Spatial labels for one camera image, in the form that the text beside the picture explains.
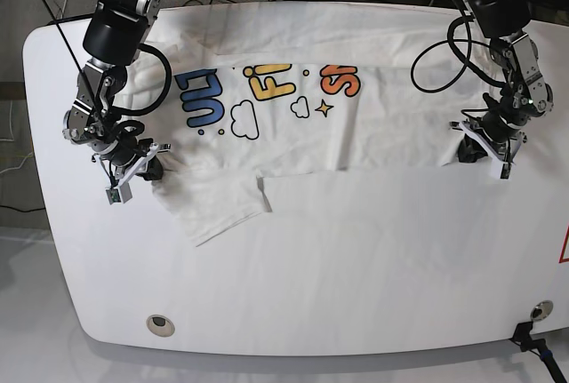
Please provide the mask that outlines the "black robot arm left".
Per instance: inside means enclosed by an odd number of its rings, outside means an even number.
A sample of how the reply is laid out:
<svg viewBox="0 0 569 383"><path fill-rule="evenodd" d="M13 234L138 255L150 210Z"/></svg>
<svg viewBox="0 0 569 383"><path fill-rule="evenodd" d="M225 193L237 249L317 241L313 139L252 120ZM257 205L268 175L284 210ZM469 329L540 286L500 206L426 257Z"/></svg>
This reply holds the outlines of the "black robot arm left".
<svg viewBox="0 0 569 383"><path fill-rule="evenodd" d="M498 99L485 93L484 108L464 109L464 120L451 124L464 134L457 158L474 163L488 156L503 179L526 141L523 127L554 107L553 92L539 68L537 47L524 31L531 20L532 1L542 0L451 0L461 15L449 25L445 44L461 63L462 72L471 70L500 93ZM501 68L502 80L487 75L472 61L476 41L471 24L480 28L485 38L482 45Z"/></svg>

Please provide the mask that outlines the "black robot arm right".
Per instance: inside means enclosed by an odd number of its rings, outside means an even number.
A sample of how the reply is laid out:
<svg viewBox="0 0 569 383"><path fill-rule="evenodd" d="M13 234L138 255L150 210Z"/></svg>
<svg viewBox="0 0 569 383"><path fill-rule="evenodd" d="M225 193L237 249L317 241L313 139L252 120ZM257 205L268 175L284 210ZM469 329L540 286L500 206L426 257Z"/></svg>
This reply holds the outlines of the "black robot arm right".
<svg viewBox="0 0 569 383"><path fill-rule="evenodd" d="M63 136L75 145L87 145L100 160L116 187L127 172L146 181L160 180L163 167L152 150L152 139L143 139L140 121L165 100L172 84L167 58L145 39L156 21L161 0L97 0L83 47L90 58L77 78L77 96L64 117ZM141 53L162 63L163 90L144 108L117 106L115 96L125 87L127 69Z"/></svg>

